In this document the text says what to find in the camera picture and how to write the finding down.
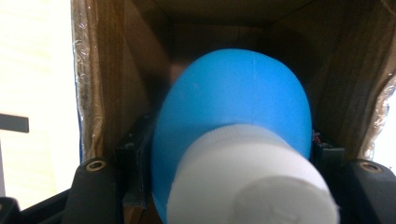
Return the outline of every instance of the cardboard box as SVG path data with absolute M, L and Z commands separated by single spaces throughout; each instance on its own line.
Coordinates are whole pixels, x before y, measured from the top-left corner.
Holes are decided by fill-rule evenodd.
M 87 136 L 87 157 L 111 155 L 136 118 L 161 107 L 192 61 L 216 49 L 239 48 L 286 64 L 304 86 L 314 125 L 346 148 L 347 159 L 356 158 L 376 97 L 396 70 L 396 5 L 388 0 L 74 0 L 73 5 L 76 40 L 85 34 L 91 41 L 86 45 L 91 55 L 83 62 L 90 63 L 92 105 L 99 108 L 91 110 L 98 113 L 91 118 L 97 129 L 91 130 L 99 131 Z

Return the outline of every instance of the plastic film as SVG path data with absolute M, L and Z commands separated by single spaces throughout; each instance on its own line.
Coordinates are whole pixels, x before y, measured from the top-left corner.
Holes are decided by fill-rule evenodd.
M 396 76 L 389 74 L 393 77 L 385 85 L 376 99 L 375 111 L 373 114 L 371 126 L 366 134 L 366 141 L 361 149 L 360 158 L 366 160 L 372 160 L 375 153 L 375 140 L 381 134 L 382 129 L 387 121 L 389 112 L 389 98 L 395 92 L 396 89 Z
M 72 0 L 73 50 L 82 160 L 103 155 L 104 108 L 93 0 Z

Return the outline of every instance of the metal bolt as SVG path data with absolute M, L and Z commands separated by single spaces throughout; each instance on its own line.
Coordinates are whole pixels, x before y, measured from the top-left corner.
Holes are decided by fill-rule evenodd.
M 85 169 L 87 171 L 98 171 L 103 169 L 106 166 L 106 162 L 105 161 L 92 161 L 90 163 L 88 163 L 88 165 L 85 167 Z
M 373 174 L 378 174 L 378 173 L 382 172 L 381 167 L 379 167 L 377 165 L 374 165 L 374 164 L 371 164 L 371 163 L 369 163 L 367 161 L 362 161 L 361 163 L 359 163 L 359 166 L 363 170 L 365 170 L 367 172 L 370 172 L 370 173 L 373 173 Z

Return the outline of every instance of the white cylinder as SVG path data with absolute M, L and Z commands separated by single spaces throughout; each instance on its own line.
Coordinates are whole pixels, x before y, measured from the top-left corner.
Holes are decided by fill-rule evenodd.
M 338 223 L 318 171 L 275 133 L 232 125 L 195 141 L 177 168 L 168 224 Z

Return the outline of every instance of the white wall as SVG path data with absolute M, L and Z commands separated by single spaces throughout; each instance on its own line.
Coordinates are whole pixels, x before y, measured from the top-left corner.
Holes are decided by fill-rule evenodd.
M 0 1 L 0 113 L 30 125 L 0 131 L 6 195 L 23 209 L 69 188 L 79 165 L 69 0 Z

